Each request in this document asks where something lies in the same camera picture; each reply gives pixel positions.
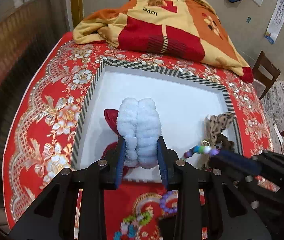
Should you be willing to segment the red floral tablecloth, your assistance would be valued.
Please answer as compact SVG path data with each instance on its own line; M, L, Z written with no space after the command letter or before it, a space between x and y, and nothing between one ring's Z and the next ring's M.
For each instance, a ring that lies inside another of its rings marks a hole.
M192 173L167 189L159 167L130 168L116 189L115 156L71 166L80 113L100 63L129 61L178 70L224 85L235 108L224 134L236 154L272 150L265 114L251 84L229 70L171 56L78 45L65 34L32 78L10 129L3 157L10 239L268 239L247 201L225 177L201 170L202 153L173 169Z

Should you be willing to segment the wooden chair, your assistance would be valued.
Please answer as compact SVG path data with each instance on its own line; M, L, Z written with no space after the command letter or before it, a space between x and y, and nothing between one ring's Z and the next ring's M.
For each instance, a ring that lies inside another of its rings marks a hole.
M266 57L264 51L261 51L252 73L254 76L254 89L259 100L261 100L278 79L281 71Z

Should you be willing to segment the striped white tray box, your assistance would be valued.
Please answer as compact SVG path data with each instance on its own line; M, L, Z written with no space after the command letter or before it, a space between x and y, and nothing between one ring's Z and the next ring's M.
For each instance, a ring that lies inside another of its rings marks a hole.
M117 141L104 111L118 109L125 98L154 101L166 146L179 156L204 139L206 118L235 112L226 87L219 83L164 67L103 60L84 99L72 168L88 167L101 158L109 144Z

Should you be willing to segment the white fluffy scrunchie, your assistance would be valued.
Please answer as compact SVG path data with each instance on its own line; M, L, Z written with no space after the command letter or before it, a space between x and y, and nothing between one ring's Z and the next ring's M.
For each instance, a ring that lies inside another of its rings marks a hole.
M125 166L151 169L157 165L162 124L151 98L125 98L119 107L117 130L125 140Z

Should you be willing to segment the leopard print hair bow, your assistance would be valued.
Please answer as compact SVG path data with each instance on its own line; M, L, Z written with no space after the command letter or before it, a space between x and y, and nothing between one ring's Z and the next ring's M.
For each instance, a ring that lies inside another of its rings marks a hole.
M211 145L215 145L217 137L233 123L234 113L225 112L218 116L211 115L204 119L205 140Z

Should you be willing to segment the red yellow orange blanket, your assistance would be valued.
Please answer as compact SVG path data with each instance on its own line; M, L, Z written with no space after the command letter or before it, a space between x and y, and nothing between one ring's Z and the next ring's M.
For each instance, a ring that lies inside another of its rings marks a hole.
M129 0L84 18L73 39L77 44L106 41L123 50L166 54L231 70L247 83L254 79L206 0Z

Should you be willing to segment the floral fabric bundle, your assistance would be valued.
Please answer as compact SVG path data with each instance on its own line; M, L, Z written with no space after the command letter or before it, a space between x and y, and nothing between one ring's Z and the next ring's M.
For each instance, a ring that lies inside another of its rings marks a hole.
M261 104L269 126L273 150L284 155L284 81L276 81L263 96Z

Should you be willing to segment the wall calendar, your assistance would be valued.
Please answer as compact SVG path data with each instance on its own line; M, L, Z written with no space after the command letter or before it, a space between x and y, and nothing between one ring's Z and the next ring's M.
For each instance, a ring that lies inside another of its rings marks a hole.
M277 0L275 10L272 14L267 30L265 32L265 38L274 44L280 30L284 24L284 0Z

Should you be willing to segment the dark brown scrunchie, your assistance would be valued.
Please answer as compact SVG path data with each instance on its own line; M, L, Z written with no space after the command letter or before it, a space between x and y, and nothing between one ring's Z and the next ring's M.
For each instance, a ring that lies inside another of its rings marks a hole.
M210 158L217 155L220 150L229 150L231 152L235 150L235 143L230 141L228 137L222 133L212 135L210 139L203 140L201 145L205 148L205 157L203 158L203 164L201 165L202 170L209 168Z

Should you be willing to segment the red velvet bow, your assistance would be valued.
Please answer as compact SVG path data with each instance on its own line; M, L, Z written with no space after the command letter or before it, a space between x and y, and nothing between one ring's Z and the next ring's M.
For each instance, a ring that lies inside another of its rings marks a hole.
M118 132L118 128L117 128L117 118L118 118L118 110L116 109L105 109L104 110L104 118L105 118L105 121L107 123L107 125L109 126L109 128L113 131L114 134L117 135L118 137L118 140L119 140L119 137L121 136ZM112 153L115 152L115 149L117 147L117 143L118 143L118 140L116 142L113 142L111 144L109 144L103 154L102 154L102 158L104 158L107 153L109 151L112 151ZM126 175L126 173L128 172L129 168L124 164L124 169L123 169L123 176Z

